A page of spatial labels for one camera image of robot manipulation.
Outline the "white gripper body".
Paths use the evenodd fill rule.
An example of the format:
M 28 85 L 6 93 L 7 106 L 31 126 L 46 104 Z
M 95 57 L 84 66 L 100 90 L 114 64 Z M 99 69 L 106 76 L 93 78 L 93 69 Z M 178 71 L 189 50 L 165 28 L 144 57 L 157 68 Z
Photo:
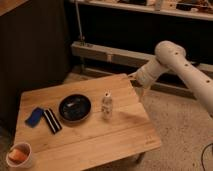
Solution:
M 151 87 L 158 77 L 159 73 L 148 65 L 144 65 L 139 68 L 135 74 L 135 79 L 145 89 Z

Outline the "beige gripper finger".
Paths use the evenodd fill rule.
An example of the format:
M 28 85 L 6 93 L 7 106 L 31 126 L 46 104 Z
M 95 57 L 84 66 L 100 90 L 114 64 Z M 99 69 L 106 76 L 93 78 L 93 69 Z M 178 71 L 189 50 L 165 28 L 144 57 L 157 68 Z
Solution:
M 145 94 L 145 88 L 141 88 L 140 89 L 140 91 L 139 91 L 139 94 L 138 94 L 138 98 L 139 98 L 139 102 L 141 102 L 141 100 L 142 100 L 142 98 L 143 98 L 143 96 L 144 96 L 144 94 Z
M 129 74 L 129 75 L 128 75 L 128 78 L 129 78 L 130 80 L 136 80 L 136 72 L 133 72 L 133 73 Z

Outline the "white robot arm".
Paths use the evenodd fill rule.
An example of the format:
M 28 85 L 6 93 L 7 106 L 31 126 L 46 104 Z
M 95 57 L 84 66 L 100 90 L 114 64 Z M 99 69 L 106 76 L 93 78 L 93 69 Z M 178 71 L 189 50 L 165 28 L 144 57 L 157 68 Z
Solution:
M 159 42 L 155 47 L 155 57 L 129 77 L 147 89 L 169 70 L 183 81 L 213 118 L 213 79 L 193 66 L 186 59 L 186 50 L 178 44 L 171 41 Z

